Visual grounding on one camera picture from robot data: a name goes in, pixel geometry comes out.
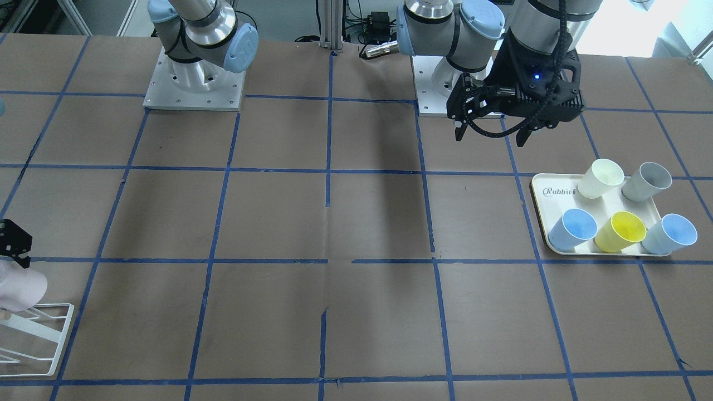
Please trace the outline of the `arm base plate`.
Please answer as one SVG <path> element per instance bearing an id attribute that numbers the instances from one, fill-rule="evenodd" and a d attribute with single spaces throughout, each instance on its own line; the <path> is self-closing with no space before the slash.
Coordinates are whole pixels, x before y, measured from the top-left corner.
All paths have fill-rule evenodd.
<path id="1" fill-rule="evenodd" d="M 143 106 L 163 111 L 238 112 L 245 76 L 245 72 L 225 71 L 205 60 L 175 62 L 161 48 Z"/>
<path id="2" fill-rule="evenodd" d="M 412 67 L 418 114 L 446 117 L 446 103 L 461 71 L 440 56 L 412 56 Z"/>

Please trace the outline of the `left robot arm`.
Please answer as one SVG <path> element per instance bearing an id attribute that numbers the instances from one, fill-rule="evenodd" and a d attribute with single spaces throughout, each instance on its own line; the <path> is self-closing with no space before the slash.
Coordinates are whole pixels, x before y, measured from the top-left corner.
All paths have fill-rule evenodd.
<path id="1" fill-rule="evenodd" d="M 492 139 L 515 134 L 522 147 L 585 110 L 576 44 L 600 1 L 522 1 L 510 23 L 490 1 L 406 1 L 395 41 L 364 47 L 369 60 L 398 51 L 440 57 L 432 82 L 443 84 L 456 140 L 467 129 Z"/>

